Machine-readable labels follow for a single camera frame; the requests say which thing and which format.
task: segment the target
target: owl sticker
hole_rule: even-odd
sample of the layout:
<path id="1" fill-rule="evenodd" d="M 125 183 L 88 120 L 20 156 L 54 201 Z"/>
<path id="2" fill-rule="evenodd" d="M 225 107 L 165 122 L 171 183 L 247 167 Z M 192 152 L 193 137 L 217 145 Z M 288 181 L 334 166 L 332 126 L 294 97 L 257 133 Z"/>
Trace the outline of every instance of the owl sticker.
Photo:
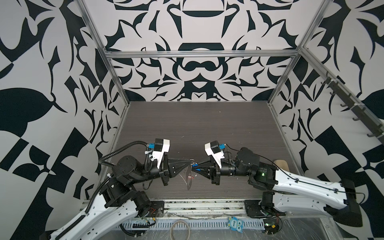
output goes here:
<path id="1" fill-rule="evenodd" d="M 238 220 L 236 217 L 229 217 L 228 220 L 228 226 L 231 230 L 243 233 L 243 221 Z"/>

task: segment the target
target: blue owl figure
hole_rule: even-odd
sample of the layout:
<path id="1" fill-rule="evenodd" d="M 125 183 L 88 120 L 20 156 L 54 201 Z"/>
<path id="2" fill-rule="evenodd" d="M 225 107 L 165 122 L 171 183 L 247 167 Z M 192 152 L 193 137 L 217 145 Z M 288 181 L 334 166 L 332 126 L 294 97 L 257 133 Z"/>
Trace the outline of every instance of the blue owl figure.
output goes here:
<path id="1" fill-rule="evenodd" d="M 228 226 L 231 228 L 231 230 L 243 233 L 243 221 L 238 220 L 236 217 L 229 217 L 228 220 Z"/>

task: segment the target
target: black and white patterned wall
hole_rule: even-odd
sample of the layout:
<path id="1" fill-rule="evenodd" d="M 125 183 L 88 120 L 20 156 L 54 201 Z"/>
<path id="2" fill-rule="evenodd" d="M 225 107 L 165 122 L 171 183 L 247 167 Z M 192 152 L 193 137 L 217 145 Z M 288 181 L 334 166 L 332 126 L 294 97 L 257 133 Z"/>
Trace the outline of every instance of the black and white patterned wall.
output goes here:
<path id="1" fill-rule="evenodd" d="M 86 0 L 108 51 L 296 49 L 318 0 Z M 114 59 L 131 101 L 268 100 L 288 57 Z"/>
<path id="2" fill-rule="evenodd" d="M 119 58 L 131 101 L 268 100 L 289 57 Z"/>
<path id="3" fill-rule="evenodd" d="M 309 44 L 312 51 L 383 119 L 383 19 L 380 0 L 335 0 Z M 305 175 L 320 180 L 354 181 L 366 194 L 363 227 L 339 224 L 345 238 L 384 237 L 384 146 L 343 102 L 322 86 L 323 79 L 301 58 L 273 102 L 278 120 Z"/>
<path id="4" fill-rule="evenodd" d="M 78 213 L 123 109 L 75 2 L 2 2 L 1 239 L 38 239 Z"/>

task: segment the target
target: wooden table surface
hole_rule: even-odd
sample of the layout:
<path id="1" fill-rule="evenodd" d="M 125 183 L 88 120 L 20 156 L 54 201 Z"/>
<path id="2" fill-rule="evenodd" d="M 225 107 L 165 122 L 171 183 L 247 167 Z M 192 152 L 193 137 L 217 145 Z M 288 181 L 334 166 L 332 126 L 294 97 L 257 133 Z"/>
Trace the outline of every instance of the wooden table surface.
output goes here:
<path id="1" fill-rule="evenodd" d="M 169 158 L 207 159 L 204 144 L 217 140 L 234 149 L 247 147 L 271 160 L 284 159 L 296 173 L 292 159 L 266 102 L 132 102 L 121 131 L 117 148 L 136 140 L 154 143 L 155 138 L 170 140 Z M 113 157 L 112 163 L 132 155 L 144 162 L 145 147 L 132 146 Z M 233 157 L 236 151 L 230 150 Z M 187 190 L 179 175 L 168 186 L 161 179 L 153 181 L 146 193 L 149 198 L 238 198 L 261 197 L 262 191 L 248 185 L 248 177 L 222 176 L 220 185 L 193 174 L 192 187 Z M 142 184 L 135 185 L 142 190 Z"/>

